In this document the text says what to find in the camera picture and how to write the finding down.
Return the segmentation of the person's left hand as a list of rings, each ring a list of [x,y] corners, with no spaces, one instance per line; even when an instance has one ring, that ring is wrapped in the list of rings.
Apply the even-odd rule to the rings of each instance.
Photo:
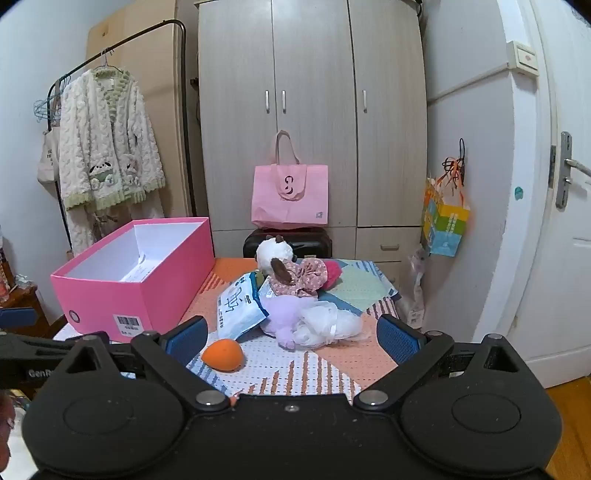
[[[8,441],[14,428],[15,409],[13,401],[4,390],[0,394],[0,472],[3,472],[10,460]]]

